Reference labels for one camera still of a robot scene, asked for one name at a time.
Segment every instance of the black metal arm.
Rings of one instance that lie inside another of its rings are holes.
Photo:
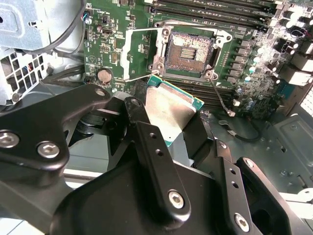
[[[134,97],[85,85],[0,117],[0,204],[50,235],[312,234],[251,160],[232,163],[199,114],[174,163]],[[109,171],[65,184],[68,146],[107,135]]]

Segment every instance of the ram slot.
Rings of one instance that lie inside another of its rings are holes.
[[[207,14],[197,13],[192,11],[192,9],[182,10],[182,9],[175,9],[171,7],[163,7],[157,6],[154,8],[155,13],[166,13],[166,14],[173,14],[179,16],[189,16],[195,17],[199,19],[208,19],[217,22],[224,22],[228,24],[237,24],[246,27],[252,27],[258,29],[259,27],[263,26],[259,21],[255,19],[245,18],[245,17],[238,17],[235,15],[227,14],[227,13],[218,13],[214,11],[206,11]]]
[[[220,3],[216,1],[203,1],[200,2],[190,2],[187,0],[182,0],[177,2],[176,0],[159,0],[158,4],[160,6],[167,6],[167,4],[174,4],[176,7],[188,6],[196,7],[196,9],[202,10],[212,10],[219,11],[223,13],[229,13],[235,16],[246,16],[249,18],[260,19],[264,17],[271,17],[271,14],[264,13],[264,9],[255,9],[251,7],[238,6],[230,3]]]

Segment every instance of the silver screw head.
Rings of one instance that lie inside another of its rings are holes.
[[[247,165],[249,166],[249,167],[251,167],[251,168],[253,168],[253,163],[252,163],[252,161],[250,161],[250,160],[246,160],[246,163],[247,163]]]
[[[168,198],[170,199],[173,207],[181,209],[184,206],[184,199],[178,192],[170,191],[168,194]]]
[[[20,138],[11,132],[0,133],[0,147],[13,148],[20,142]]]
[[[91,25],[91,24],[92,24],[92,19],[89,18],[89,17],[87,17],[87,18],[85,19],[85,23],[88,24],[88,25]]]
[[[249,230],[250,230],[249,224],[246,221],[246,219],[243,218],[240,214],[235,213],[235,221],[236,221],[236,224],[239,226],[239,228],[241,228],[242,231],[244,231],[246,233],[249,232]]]
[[[227,145],[226,145],[224,142],[221,142],[221,141],[220,141],[220,146],[221,146],[222,148],[227,148]]]
[[[41,143],[37,151],[44,158],[55,158],[60,153],[59,147],[51,142]]]

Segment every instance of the mounting hole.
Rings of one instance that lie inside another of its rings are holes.
[[[229,169],[230,170],[230,172],[232,173],[232,174],[236,174],[236,172],[231,168],[231,169]]]
[[[232,184],[235,188],[239,188],[238,184],[236,184],[234,181],[232,181],[231,184]]]
[[[96,91],[96,93],[97,93],[98,95],[100,95],[100,96],[105,96],[105,95],[106,95],[106,94],[103,92],[103,90],[101,90],[101,89],[96,89],[95,91]]]
[[[140,106],[139,102],[136,99],[132,99],[131,101],[134,105]]]
[[[155,135],[155,133],[150,133],[150,137],[153,138],[153,139],[156,139],[157,136]]]
[[[163,152],[159,149],[156,150],[156,154],[159,155],[160,157],[163,156]]]

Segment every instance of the green pcb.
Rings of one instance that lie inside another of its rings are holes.
[[[305,16],[311,15],[305,5],[299,6],[300,11]],[[217,78],[214,83],[219,89],[229,91],[229,102],[234,97],[231,91],[241,87],[242,91],[235,96],[241,101],[241,105],[235,107],[238,115],[248,112],[255,118],[266,118],[281,98],[276,94],[278,85],[270,79],[272,73],[268,72],[267,65],[276,63],[279,71],[291,59],[287,54],[276,55],[275,42],[282,37],[303,41],[290,37],[290,33],[277,26],[272,30],[269,20],[277,18],[278,24],[282,15],[277,15],[276,6],[273,2],[259,0],[89,0],[86,10],[92,24],[87,25],[84,48],[87,82],[102,86],[110,93],[133,92],[136,79],[153,73],[151,67],[159,49],[158,30],[153,28],[168,22],[172,26],[168,37],[175,37],[176,42],[169,39],[167,44],[167,61],[162,64],[167,67],[166,74],[161,75],[163,80],[194,86],[192,95],[205,103],[218,102],[206,101],[206,93],[202,92],[211,87],[204,74],[214,71]],[[186,23],[200,26],[185,26]],[[127,30],[134,30],[131,38],[127,38]],[[230,36],[231,40],[216,49],[217,30],[226,32],[225,38]],[[185,46],[190,38],[198,47]],[[129,78],[125,79],[121,61],[127,43],[130,43]],[[203,70],[200,60],[196,61],[201,56]],[[99,79],[101,70],[110,71],[112,79]],[[247,106],[249,99],[253,104]]]

